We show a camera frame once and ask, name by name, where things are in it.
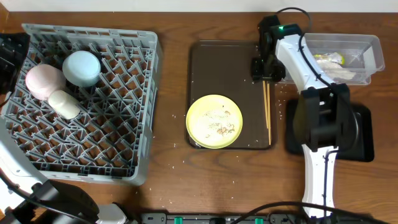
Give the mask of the green snack wrapper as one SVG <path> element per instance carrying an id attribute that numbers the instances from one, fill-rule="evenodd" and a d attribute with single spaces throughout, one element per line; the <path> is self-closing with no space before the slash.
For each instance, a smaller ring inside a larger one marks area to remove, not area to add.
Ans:
<path id="1" fill-rule="evenodd" d="M 315 60 L 324 60 L 328 62 L 337 63 L 340 65 L 345 64 L 344 56 L 342 56 L 338 52 L 327 53 L 327 54 L 315 54 L 313 57 L 315 58 Z"/>

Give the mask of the cream plastic cup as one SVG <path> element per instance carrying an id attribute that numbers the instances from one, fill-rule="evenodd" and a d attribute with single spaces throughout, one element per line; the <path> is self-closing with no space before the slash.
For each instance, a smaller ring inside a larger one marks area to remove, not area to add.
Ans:
<path id="1" fill-rule="evenodd" d="M 80 113 L 79 102 L 63 90 L 51 93 L 48 102 L 57 114 L 65 119 L 75 118 Z"/>

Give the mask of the wooden chopstick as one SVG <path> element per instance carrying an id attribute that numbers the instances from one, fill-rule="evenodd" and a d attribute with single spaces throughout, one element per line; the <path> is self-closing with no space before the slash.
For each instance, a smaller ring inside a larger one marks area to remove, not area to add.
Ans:
<path id="1" fill-rule="evenodd" d="M 265 111 L 265 117 L 266 117 L 266 128 L 269 129 L 268 106 L 267 106 L 267 88 L 266 88 L 265 81 L 262 81 L 262 89 L 263 89 L 263 99 L 264 99 L 264 111 Z"/>
<path id="2" fill-rule="evenodd" d="M 271 146 L 272 144 L 272 138 L 271 138 L 271 103 L 270 103 L 270 83 L 267 82 L 266 84 L 266 90 L 267 90 L 267 113 L 268 113 L 268 136 L 269 136 L 269 145 Z"/>

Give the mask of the light blue bowl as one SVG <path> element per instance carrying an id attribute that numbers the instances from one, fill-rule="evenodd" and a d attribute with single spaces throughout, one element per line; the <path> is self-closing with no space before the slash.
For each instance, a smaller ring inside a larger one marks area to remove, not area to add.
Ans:
<path id="1" fill-rule="evenodd" d="M 100 80 L 101 65 L 98 58 L 87 51 L 76 51 L 63 62 L 62 72 L 72 84 L 80 87 L 95 85 Z"/>

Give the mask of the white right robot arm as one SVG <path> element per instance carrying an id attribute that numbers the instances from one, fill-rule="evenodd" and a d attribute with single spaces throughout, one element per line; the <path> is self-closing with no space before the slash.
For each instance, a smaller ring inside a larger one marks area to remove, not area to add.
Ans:
<path id="1" fill-rule="evenodd" d="M 283 25 L 276 14 L 257 25 L 259 56 L 251 62 L 254 82 L 279 82 L 290 74 L 299 92 L 292 121 L 293 139 L 305 158 L 303 210 L 323 221 L 332 215 L 333 175 L 338 153 L 355 147 L 359 125 L 349 88 L 322 70 L 297 24 Z"/>

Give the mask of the pink bowl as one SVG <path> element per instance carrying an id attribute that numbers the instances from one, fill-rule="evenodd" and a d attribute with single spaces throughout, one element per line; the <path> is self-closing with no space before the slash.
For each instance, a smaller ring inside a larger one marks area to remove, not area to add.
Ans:
<path id="1" fill-rule="evenodd" d="M 27 72 L 25 85 L 36 99 L 47 101 L 54 91 L 66 87 L 66 78 L 61 70 L 41 64 Z"/>

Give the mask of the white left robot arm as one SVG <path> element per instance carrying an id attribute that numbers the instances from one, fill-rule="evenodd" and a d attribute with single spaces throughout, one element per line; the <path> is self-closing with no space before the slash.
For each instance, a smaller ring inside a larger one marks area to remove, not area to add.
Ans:
<path id="1" fill-rule="evenodd" d="M 81 188 L 50 180 L 19 149 L 1 120 L 1 223 L 127 223 L 115 203 L 97 205 Z"/>

